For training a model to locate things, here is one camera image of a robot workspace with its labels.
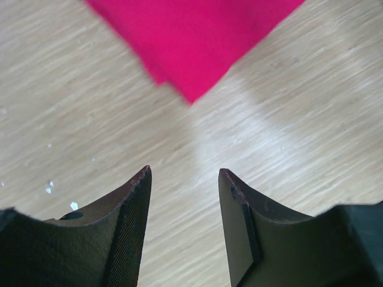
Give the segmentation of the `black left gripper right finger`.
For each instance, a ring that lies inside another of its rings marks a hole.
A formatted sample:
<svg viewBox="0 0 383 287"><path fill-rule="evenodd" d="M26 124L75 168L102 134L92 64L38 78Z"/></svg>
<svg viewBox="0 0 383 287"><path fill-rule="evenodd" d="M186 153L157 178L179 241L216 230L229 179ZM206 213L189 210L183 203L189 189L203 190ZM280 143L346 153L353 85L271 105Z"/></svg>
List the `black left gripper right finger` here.
<svg viewBox="0 0 383 287"><path fill-rule="evenodd" d="M309 216L218 177L232 286L381 286L382 203L339 204Z"/></svg>

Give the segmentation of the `pink red t shirt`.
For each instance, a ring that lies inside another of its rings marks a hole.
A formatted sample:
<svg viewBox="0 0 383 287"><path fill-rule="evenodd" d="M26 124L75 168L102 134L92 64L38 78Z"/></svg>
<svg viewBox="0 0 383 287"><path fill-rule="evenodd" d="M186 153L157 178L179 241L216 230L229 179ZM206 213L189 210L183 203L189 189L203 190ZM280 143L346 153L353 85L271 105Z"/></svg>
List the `pink red t shirt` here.
<svg viewBox="0 0 383 287"><path fill-rule="evenodd" d="M301 0L89 1L157 84L188 103L301 6Z"/></svg>

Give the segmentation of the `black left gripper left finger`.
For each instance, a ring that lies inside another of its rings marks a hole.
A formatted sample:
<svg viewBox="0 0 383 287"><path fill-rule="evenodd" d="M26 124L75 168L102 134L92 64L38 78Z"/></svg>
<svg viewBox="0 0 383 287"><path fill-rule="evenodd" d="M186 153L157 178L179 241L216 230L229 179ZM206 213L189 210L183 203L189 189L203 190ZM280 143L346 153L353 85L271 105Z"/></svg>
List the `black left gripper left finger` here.
<svg viewBox="0 0 383 287"><path fill-rule="evenodd" d="M2 286L136 286L152 172L59 219L1 210Z"/></svg>

